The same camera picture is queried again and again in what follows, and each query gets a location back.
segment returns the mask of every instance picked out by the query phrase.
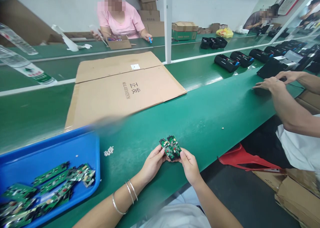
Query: woman in pink shirt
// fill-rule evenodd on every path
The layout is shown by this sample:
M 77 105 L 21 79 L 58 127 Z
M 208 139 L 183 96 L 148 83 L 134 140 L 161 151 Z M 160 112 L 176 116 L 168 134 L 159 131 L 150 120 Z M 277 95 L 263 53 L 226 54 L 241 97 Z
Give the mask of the woman in pink shirt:
M 145 29 L 137 10 L 124 0 L 105 0 L 98 2 L 98 19 L 104 38 L 127 35 L 129 39 L 142 37 L 149 42 L 152 35 Z M 100 36 L 91 31 L 93 36 Z

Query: yellow plastic bag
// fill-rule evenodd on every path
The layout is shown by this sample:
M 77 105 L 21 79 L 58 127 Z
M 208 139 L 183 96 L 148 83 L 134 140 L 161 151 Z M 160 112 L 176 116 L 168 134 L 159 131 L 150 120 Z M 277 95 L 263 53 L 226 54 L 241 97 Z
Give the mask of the yellow plastic bag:
M 216 35 L 224 37 L 224 38 L 232 38 L 233 37 L 233 32 L 229 28 L 218 29 L 217 32 L 216 32 Z

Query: white label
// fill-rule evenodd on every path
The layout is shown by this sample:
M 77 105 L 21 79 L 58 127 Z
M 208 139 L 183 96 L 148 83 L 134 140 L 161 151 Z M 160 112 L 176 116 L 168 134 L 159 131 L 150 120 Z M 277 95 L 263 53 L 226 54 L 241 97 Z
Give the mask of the white label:
M 39 69 L 37 66 L 35 66 L 32 63 L 27 66 L 24 66 L 21 68 L 14 68 L 14 69 L 19 71 L 20 73 L 23 73 L 25 76 L 28 76 L 28 77 L 36 77 L 44 73 L 42 69 Z
M 132 64 L 131 68 L 132 69 L 140 69 L 140 66 L 139 66 L 139 64 Z

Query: pink shirt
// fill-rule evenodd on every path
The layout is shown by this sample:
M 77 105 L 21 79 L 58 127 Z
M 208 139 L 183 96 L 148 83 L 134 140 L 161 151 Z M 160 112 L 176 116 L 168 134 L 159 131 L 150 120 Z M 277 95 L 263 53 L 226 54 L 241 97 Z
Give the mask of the pink shirt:
M 129 3 L 125 2 L 125 19 L 122 24 L 118 23 L 98 2 L 98 19 L 101 27 L 110 27 L 114 35 L 127 35 L 129 39 L 140 38 L 138 33 L 144 29 L 140 15 L 137 10 Z

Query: water bottle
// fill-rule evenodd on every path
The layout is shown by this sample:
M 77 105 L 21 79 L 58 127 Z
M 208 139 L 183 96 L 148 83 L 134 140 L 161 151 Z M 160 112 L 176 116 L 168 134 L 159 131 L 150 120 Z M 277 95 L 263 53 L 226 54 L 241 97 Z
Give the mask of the water bottle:
M 3 37 L 5 37 L 7 40 L 9 40 L 11 43 L 13 43 L 15 46 L 17 46 L 19 49 L 21 49 L 23 52 L 25 52 L 26 54 L 28 55 L 38 54 L 38 52 L 26 41 L 24 41 L 23 38 L 21 38 L 11 28 L 9 28 L 8 26 L 2 23 L 0 23 L 0 34 Z
M 25 76 L 34 79 L 39 84 L 53 86 L 57 83 L 55 78 L 47 75 L 43 70 L 39 69 L 29 60 L 3 47 L 2 45 L 0 45 L 0 60 Z

